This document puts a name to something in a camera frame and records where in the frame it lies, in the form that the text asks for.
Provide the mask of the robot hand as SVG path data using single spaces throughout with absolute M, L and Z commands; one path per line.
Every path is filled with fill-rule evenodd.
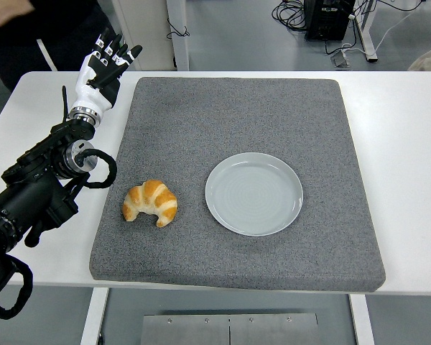
M 75 84 L 77 99 L 73 108 L 83 107 L 101 115 L 112 109 L 120 89 L 120 78 L 142 51 L 142 46 L 129 48 L 122 36 L 109 39 L 106 28 L 86 55 Z

